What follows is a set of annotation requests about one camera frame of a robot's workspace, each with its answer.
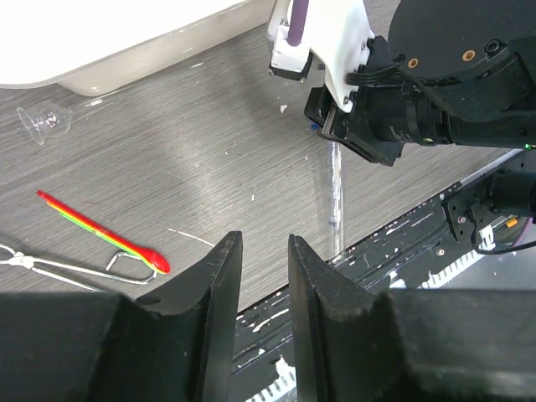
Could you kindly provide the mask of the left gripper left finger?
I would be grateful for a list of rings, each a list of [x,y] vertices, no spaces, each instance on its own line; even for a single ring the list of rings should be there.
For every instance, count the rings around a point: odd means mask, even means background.
[[[201,260],[136,299],[157,319],[138,401],[226,401],[243,239],[226,234]]]

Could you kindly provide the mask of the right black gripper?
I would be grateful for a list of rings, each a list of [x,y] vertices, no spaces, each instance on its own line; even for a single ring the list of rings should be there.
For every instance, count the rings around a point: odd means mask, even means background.
[[[326,86],[311,90],[304,114],[318,136],[371,163],[391,166],[406,143],[535,147],[535,79],[527,63],[497,39],[484,47],[484,70],[471,80],[448,77],[427,86],[403,72],[386,39],[370,39],[366,65],[347,75],[360,86],[342,111]]]

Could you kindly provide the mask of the white plastic tub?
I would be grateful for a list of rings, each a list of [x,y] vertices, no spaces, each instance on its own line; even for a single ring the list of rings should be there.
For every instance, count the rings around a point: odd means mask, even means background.
[[[271,1],[3,1],[1,87],[97,96],[266,23]]]

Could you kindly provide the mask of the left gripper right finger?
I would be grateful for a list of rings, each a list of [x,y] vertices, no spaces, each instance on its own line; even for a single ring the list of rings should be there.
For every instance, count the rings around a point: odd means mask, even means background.
[[[298,399],[371,400],[374,371],[363,336],[373,298],[294,234],[288,280]]]

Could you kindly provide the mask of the metal test tube holder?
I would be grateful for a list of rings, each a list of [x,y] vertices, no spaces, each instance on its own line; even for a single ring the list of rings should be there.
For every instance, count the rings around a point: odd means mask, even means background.
[[[157,277],[156,271],[151,271],[149,276],[142,279],[133,279],[127,276],[115,275],[111,273],[111,268],[120,258],[128,258],[135,261],[141,261],[142,258],[139,256],[130,255],[124,251],[115,253],[103,271],[98,271],[95,269],[86,268],[78,265],[66,264],[54,260],[49,260],[45,258],[40,258],[32,255],[26,255],[20,250],[15,250],[9,245],[1,244],[1,251],[8,253],[9,257],[1,259],[1,265],[17,266],[22,267],[28,271],[32,271],[41,276],[47,276],[48,278],[55,279],[57,281],[62,281],[64,283],[70,284],[72,286],[77,286],[81,289],[93,292],[104,292],[104,289],[85,284],[83,282],[77,281],[75,279],[69,278],[68,276],[61,275],[55,271],[50,271],[45,269],[45,266],[50,266],[57,268],[63,271],[73,271],[80,274],[85,274],[89,276],[96,276],[103,279],[111,281],[119,281],[130,285],[135,286],[145,286],[151,281],[154,281]]]

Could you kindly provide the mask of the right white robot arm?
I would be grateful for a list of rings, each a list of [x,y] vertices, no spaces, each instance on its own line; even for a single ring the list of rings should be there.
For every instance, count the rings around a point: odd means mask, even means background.
[[[407,143],[534,148],[534,2],[403,1],[365,45],[345,106],[326,87],[309,95],[322,138],[385,166]]]

